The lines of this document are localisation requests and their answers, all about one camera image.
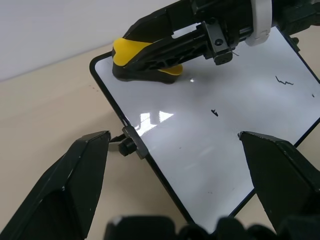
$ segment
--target table surface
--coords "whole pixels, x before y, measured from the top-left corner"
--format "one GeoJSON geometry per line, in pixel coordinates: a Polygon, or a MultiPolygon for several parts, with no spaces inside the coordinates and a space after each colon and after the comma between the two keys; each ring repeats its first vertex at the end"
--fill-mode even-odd
{"type": "MultiPolygon", "coordinates": [[[[320,76],[316,27],[298,34],[303,58],[320,76]]],[[[102,130],[113,136],[122,124],[89,72],[90,61],[110,46],[0,82],[0,230],[39,177],[77,138],[102,130]]],[[[320,127],[299,151],[320,169],[320,127]]],[[[88,240],[101,240],[109,219],[119,215],[166,215],[185,220],[148,163],[137,155],[109,152],[104,183],[88,240]]],[[[254,196],[236,216],[245,225],[271,226],[254,196]]]]}
{"type": "Polygon", "coordinates": [[[295,144],[320,118],[320,84],[276,28],[265,44],[243,42],[235,53],[221,66],[188,61],[170,85],[120,81],[111,57],[94,60],[183,207],[209,232],[253,190],[238,133],[295,144]]]}

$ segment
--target black plastic part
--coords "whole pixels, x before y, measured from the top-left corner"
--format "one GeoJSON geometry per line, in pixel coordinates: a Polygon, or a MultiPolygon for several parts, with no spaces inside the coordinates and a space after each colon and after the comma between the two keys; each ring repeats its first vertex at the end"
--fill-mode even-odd
{"type": "Polygon", "coordinates": [[[320,238],[320,216],[288,216],[280,226],[278,239],[318,240],[320,238]]]}
{"type": "Polygon", "coordinates": [[[160,82],[164,84],[173,84],[177,79],[178,75],[171,75],[158,70],[150,71],[134,71],[124,68],[123,66],[118,66],[113,63],[112,74],[119,80],[124,82],[130,82],[133,80],[141,81],[153,81],[160,82]]]}
{"type": "Polygon", "coordinates": [[[247,233],[252,236],[250,239],[256,240],[278,240],[276,234],[269,228],[261,225],[253,225],[247,229],[247,233]]]}
{"type": "Polygon", "coordinates": [[[287,35],[296,34],[313,25],[316,17],[317,10],[310,3],[287,7],[281,14],[280,29],[287,35]]]}
{"type": "Polygon", "coordinates": [[[176,240],[175,224],[164,216],[130,216],[113,219],[104,240],[176,240]]]}
{"type": "Polygon", "coordinates": [[[215,230],[217,240],[250,240],[244,226],[231,217],[221,218],[215,230]]]}
{"type": "Polygon", "coordinates": [[[240,134],[253,186],[274,229],[290,215],[320,214],[320,172],[288,141],[240,134]]]}
{"type": "Polygon", "coordinates": [[[230,62],[233,58],[233,53],[231,51],[220,54],[214,58],[214,63],[219,66],[230,62]]]}
{"type": "Polygon", "coordinates": [[[128,137],[118,145],[118,149],[123,156],[128,156],[137,150],[137,146],[134,141],[128,137]]]}
{"type": "Polygon", "coordinates": [[[298,47],[299,38],[297,37],[287,37],[287,39],[290,41],[291,46],[294,48],[294,50],[298,53],[300,52],[300,48],[298,47]]]}
{"type": "Polygon", "coordinates": [[[101,193],[110,133],[85,135],[34,185],[0,240],[83,240],[101,193]]]}
{"type": "Polygon", "coordinates": [[[315,14],[314,23],[312,25],[320,26],[320,2],[317,2],[317,3],[313,4],[313,7],[314,7],[314,9],[316,11],[316,14],[315,14]]]}
{"type": "Polygon", "coordinates": [[[139,156],[139,158],[144,159],[149,154],[149,151],[135,128],[133,126],[125,126],[122,128],[122,131],[127,138],[130,138],[134,142],[134,145],[136,146],[136,154],[139,156]]]}
{"type": "Polygon", "coordinates": [[[123,37],[132,41],[154,43],[194,23],[189,0],[180,0],[140,18],[123,37]]]}
{"type": "Polygon", "coordinates": [[[142,49],[124,67],[133,72],[167,69],[202,56],[208,51],[207,38],[197,29],[178,38],[167,37],[142,49]]]}
{"type": "Polygon", "coordinates": [[[110,140],[110,143],[118,143],[124,140],[126,136],[124,134],[121,134],[120,136],[115,136],[110,140]]]}
{"type": "Polygon", "coordinates": [[[209,234],[206,230],[197,224],[189,224],[184,226],[177,238],[179,240],[209,240],[209,234]]]}

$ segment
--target black marker scribble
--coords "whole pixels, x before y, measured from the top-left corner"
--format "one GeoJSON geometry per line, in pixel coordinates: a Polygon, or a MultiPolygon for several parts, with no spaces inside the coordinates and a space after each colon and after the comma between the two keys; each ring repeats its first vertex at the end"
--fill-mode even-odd
{"type": "Polygon", "coordinates": [[[211,110],[211,112],[216,115],[217,117],[219,116],[218,113],[216,112],[216,110],[211,110]]]}
{"type": "Polygon", "coordinates": [[[276,78],[276,80],[277,80],[279,83],[282,83],[282,84],[284,84],[284,85],[286,85],[286,84],[293,85],[293,83],[288,82],[288,81],[286,81],[286,82],[280,81],[277,76],[275,76],[275,78],[276,78]]]}

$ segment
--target metal bracket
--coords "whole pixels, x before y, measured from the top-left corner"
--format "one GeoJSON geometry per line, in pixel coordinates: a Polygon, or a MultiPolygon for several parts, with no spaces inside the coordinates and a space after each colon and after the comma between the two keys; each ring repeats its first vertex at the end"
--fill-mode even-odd
{"type": "Polygon", "coordinates": [[[207,35],[215,64],[221,65],[230,62],[233,54],[219,22],[216,19],[211,19],[210,22],[203,21],[201,25],[207,35]]]}
{"type": "Polygon", "coordinates": [[[131,139],[135,144],[135,152],[136,154],[138,154],[139,158],[144,159],[149,154],[149,151],[145,143],[141,140],[135,128],[133,126],[125,126],[124,128],[122,128],[122,132],[126,136],[126,139],[131,139]]]}

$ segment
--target white wall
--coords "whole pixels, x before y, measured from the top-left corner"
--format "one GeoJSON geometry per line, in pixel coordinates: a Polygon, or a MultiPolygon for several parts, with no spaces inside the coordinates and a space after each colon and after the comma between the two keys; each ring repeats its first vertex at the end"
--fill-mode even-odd
{"type": "Polygon", "coordinates": [[[110,44],[136,20],[173,2],[0,0],[0,81],[110,44]]]}

